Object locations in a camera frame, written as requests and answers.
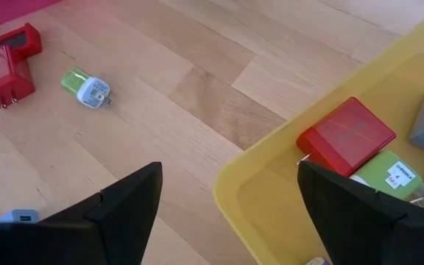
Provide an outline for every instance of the red charger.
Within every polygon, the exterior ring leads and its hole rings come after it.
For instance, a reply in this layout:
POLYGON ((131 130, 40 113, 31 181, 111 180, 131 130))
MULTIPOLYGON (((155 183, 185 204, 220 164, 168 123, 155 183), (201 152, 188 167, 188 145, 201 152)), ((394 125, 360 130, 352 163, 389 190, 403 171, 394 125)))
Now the red charger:
POLYGON ((311 162, 349 177, 395 138, 359 100, 350 97, 297 139, 311 162))
POLYGON ((26 59, 9 46, 0 46, 0 108, 35 92, 26 59))
POLYGON ((42 52, 39 32, 29 23, 0 36, 0 46, 8 45, 19 52, 24 59, 42 52))

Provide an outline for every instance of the green and white charger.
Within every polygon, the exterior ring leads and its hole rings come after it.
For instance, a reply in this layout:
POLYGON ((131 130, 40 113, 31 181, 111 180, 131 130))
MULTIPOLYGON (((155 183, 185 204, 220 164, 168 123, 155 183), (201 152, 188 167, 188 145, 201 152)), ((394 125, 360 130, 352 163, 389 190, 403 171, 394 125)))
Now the green and white charger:
POLYGON ((109 99, 109 85, 98 77, 92 77, 79 67, 66 72, 62 78, 62 88, 86 107, 98 108, 104 103, 108 105, 112 103, 109 99))

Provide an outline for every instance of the wooden floor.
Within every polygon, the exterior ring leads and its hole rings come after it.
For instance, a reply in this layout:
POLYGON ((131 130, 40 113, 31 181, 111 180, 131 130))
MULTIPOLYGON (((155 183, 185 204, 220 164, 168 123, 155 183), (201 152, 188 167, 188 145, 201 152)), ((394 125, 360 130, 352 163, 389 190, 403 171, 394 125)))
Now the wooden floor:
POLYGON ((424 0, 65 0, 30 22, 37 91, 0 110, 0 215, 49 216, 155 160, 145 264, 254 264, 217 210, 217 171, 424 18, 424 0), (80 66, 113 89, 83 107, 80 66))

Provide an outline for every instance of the black object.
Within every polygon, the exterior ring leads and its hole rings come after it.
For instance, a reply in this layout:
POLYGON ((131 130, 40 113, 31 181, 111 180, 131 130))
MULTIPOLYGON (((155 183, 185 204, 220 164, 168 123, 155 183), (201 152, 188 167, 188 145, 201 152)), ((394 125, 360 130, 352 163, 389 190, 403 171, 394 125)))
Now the black object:
POLYGON ((308 161, 297 180, 334 265, 424 264, 424 208, 308 161))
POLYGON ((18 48, 26 45, 27 36, 25 32, 21 32, 17 35, 12 36, 11 38, 4 39, 0 41, 0 46, 8 45, 13 48, 18 48))
POLYGON ((140 264, 162 184, 155 162, 37 224, 0 224, 0 264, 140 264))

